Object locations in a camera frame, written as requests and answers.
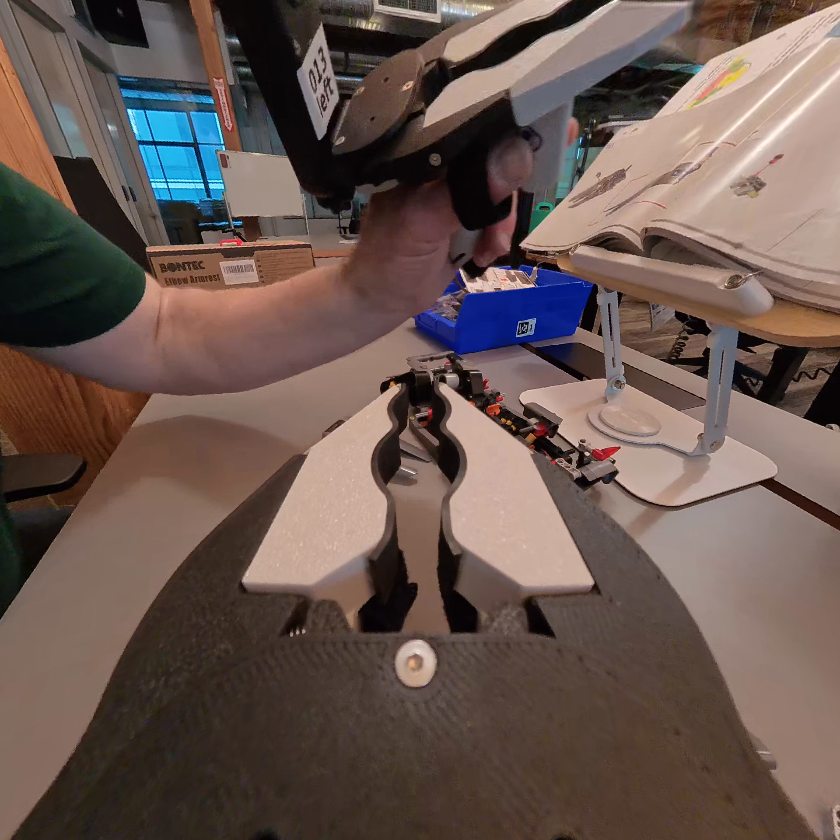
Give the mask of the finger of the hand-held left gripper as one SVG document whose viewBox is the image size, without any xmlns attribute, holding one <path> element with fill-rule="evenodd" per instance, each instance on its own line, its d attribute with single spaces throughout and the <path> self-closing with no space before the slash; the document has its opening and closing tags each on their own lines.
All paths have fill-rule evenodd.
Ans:
<svg viewBox="0 0 840 840">
<path fill-rule="evenodd" d="M 520 1 L 448 38 L 441 58 L 449 67 L 493 67 L 541 37 L 579 24 L 607 1 Z"/>
<path fill-rule="evenodd" d="M 460 174 L 498 143 L 524 134 L 534 158 L 527 193 L 551 193 L 564 168 L 574 98 L 678 32 L 692 2 L 609 2 L 496 66 L 447 66 L 447 39 L 499 11 L 452 25 L 420 47 L 420 183 Z"/>
</svg>

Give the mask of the brown cardboard box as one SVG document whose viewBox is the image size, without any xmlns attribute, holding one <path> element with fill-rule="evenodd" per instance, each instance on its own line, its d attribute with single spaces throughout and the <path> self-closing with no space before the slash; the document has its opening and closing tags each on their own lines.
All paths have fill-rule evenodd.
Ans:
<svg viewBox="0 0 840 840">
<path fill-rule="evenodd" d="M 149 246 L 146 255 L 159 285 L 174 289 L 266 287 L 315 267 L 312 247 L 297 240 Z"/>
</svg>

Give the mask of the white sticker sheet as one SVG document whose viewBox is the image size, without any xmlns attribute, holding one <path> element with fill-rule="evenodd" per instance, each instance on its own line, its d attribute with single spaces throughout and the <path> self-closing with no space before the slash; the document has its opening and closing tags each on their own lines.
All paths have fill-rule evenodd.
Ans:
<svg viewBox="0 0 840 840">
<path fill-rule="evenodd" d="M 460 269 L 455 282 L 458 288 L 468 294 L 526 290 L 537 286 L 536 280 L 528 272 L 504 266 L 488 267 L 476 277 Z"/>
</svg>

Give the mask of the person's left forearm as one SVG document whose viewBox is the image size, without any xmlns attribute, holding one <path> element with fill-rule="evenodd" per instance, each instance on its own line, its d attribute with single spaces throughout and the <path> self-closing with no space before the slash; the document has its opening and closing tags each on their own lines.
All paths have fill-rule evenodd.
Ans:
<svg viewBox="0 0 840 840">
<path fill-rule="evenodd" d="M 321 267 L 239 291 L 163 289 L 150 275 L 120 323 L 27 356 L 115 390 L 170 395 L 244 392 L 364 347 L 392 329 L 344 267 Z"/>
</svg>

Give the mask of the blue plastic parts bin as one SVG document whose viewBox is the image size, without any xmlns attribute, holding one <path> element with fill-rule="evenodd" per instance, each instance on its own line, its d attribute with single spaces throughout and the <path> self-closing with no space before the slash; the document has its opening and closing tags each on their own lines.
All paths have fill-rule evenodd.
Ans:
<svg viewBox="0 0 840 840">
<path fill-rule="evenodd" d="M 414 318 L 416 329 L 458 354 L 569 337 L 577 330 L 593 285 L 543 266 L 519 270 L 535 288 L 469 294 L 455 323 L 425 310 Z M 452 282 L 445 294 L 459 287 Z"/>
</svg>

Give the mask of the whiteboard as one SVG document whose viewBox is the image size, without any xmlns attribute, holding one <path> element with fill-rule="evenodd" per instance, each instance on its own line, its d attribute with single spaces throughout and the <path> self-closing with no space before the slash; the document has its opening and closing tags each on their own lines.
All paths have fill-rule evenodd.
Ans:
<svg viewBox="0 0 840 840">
<path fill-rule="evenodd" d="M 285 155 L 216 150 L 231 217 L 308 219 L 297 175 Z"/>
</svg>

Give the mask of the red wall sign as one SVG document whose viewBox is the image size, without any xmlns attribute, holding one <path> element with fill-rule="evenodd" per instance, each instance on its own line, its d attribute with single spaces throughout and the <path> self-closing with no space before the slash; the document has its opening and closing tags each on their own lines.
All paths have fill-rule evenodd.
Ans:
<svg viewBox="0 0 840 840">
<path fill-rule="evenodd" d="M 224 77 L 212 77 L 211 82 L 220 124 L 226 133 L 236 133 L 238 129 L 229 97 L 228 83 Z"/>
</svg>

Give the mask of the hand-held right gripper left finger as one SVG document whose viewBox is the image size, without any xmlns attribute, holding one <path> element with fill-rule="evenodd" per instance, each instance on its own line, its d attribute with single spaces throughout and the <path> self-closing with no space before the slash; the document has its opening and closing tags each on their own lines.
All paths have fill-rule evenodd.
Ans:
<svg viewBox="0 0 840 840">
<path fill-rule="evenodd" d="M 399 549 L 389 482 L 401 466 L 406 385 L 310 447 L 242 579 L 247 592 L 336 602 L 354 629 L 371 598 L 387 602 Z"/>
</svg>

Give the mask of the open instruction book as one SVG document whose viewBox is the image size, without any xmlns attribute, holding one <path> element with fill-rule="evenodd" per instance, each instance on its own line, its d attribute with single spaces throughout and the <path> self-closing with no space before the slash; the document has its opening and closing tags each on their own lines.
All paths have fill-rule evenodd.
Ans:
<svg viewBox="0 0 840 840">
<path fill-rule="evenodd" d="M 523 241 L 746 266 L 777 298 L 839 309 L 839 12 L 832 5 L 707 64 L 615 133 Z"/>
</svg>

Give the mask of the white book stand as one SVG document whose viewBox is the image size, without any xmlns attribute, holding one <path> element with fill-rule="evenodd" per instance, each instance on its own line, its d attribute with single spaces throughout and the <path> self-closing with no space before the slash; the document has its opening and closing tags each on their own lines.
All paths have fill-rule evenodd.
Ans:
<svg viewBox="0 0 840 840">
<path fill-rule="evenodd" d="M 776 464 L 728 438 L 738 336 L 816 348 L 838 345 L 838 315 L 771 296 L 756 272 L 684 265 L 577 245 L 558 267 L 597 286 L 605 373 L 601 379 L 520 394 L 562 418 L 560 435 L 595 448 L 620 445 L 616 482 L 638 499 L 667 508 L 718 497 L 773 478 Z M 710 325 L 703 421 L 628 384 L 617 293 L 697 316 Z"/>
</svg>

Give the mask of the person's left hand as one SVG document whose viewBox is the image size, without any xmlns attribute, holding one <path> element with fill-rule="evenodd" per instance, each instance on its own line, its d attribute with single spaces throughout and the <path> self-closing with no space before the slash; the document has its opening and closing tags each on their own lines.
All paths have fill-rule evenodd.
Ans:
<svg viewBox="0 0 840 840">
<path fill-rule="evenodd" d="M 479 235 L 472 259 L 488 265 L 510 249 L 516 226 L 517 190 L 532 173 L 529 142 L 504 140 L 489 152 L 484 167 L 494 205 L 511 198 L 511 210 Z M 377 193 L 362 224 L 360 243 L 343 269 L 344 278 L 374 319 L 400 322 L 429 308 L 454 278 L 450 241 L 461 229 L 445 180 L 400 186 Z"/>
</svg>

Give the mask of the partly built lego car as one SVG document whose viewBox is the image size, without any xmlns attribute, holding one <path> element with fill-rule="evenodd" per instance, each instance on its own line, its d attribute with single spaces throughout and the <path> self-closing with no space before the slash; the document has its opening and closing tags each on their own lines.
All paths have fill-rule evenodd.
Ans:
<svg viewBox="0 0 840 840">
<path fill-rule="evenodd" d="M 617 478 L 614 456 L 620 449 L 618 446 L 594 448 L 585 439 L 568 446 L 561 444 L 559 416 L 535 402 L 527 403 L 521 413 L 512 411 L 505 404 L 505 395 L 490 387 L 488 379 L 457 353 L 414 356 L 406 362 L 408 371 L 386 378 L 380 392 L 399 385 L 407 387 L 408 427 L 435 463 L 439 463 L 436 422 L 443 415 L 435 414 L 433 409 L 433 386 L 438 383 L 454 389 L 509 435 L 567 473 L 578 487 L 587 490 L 599 483 L 610 484 Z"/>
</svg>

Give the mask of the dark upright board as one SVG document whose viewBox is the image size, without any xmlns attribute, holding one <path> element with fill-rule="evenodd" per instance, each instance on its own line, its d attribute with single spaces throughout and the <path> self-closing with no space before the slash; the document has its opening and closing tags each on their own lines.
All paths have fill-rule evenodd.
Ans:
<svg viewBox="0 0 840 840">
<path fill-rule="evenodd" d="M 151 273 L 147 245 L 111 193 L 95 161 L 87 157 L 59 155 L 54 160 L 77 214 L 147 273 Z"/>
</svg>

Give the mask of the large grid window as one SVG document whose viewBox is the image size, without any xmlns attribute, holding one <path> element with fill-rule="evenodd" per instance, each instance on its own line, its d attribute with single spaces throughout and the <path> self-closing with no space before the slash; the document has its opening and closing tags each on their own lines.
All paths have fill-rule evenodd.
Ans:
<svg viewBox="0 0 840 840">
<path fill-rule="evenodd" d="M 155 198 L 198 204 L 223 197 L 222 125 L 205 87 L 119 77 L 119 89 Z"/>
</svg>

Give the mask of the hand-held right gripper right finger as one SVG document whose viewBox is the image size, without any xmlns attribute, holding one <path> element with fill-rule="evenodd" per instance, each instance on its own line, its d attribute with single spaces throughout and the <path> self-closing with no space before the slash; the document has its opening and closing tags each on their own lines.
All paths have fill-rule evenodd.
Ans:
<svg viewBox="0 0 840 840">
<path fill-rule="evenodd" d="M 535 597 L 591 594 L 593 575 L 540 467 L 576 486 L 450 386 L 434 385 L 432 408 L 449 482 L 437 562 L 449 629 L 475 631 L 482 617 Z"/>
</svg>

